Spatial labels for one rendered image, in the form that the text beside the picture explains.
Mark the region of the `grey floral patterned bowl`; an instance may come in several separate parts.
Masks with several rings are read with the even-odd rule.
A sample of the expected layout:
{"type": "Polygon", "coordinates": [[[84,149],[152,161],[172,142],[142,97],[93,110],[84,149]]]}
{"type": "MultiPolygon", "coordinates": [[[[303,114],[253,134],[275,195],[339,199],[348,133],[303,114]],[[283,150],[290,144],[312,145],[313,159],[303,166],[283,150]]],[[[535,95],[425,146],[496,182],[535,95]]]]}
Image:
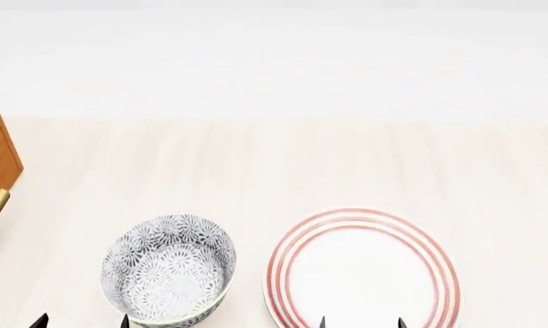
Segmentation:
{"type": "Polygon", "coordinates": [[[212,220],[161,215],[122,234],[102,261],[107,302],[141,328],[191,328],[224,300],[236,271],[232,239],[212,220]]]}

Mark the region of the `white plate with red rings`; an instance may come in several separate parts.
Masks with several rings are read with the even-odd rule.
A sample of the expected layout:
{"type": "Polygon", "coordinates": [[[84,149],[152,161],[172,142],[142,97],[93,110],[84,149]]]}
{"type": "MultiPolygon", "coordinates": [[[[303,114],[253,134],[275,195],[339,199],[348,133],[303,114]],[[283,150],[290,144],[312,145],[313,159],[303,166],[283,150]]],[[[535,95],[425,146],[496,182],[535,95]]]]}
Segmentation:
{"type": "Polygon", "coordinates": [[[277,242],[263,278],[278,328],[461,328],[464,301],[447,251],[387,212],[339,209],[300,221],[277,242]]]}

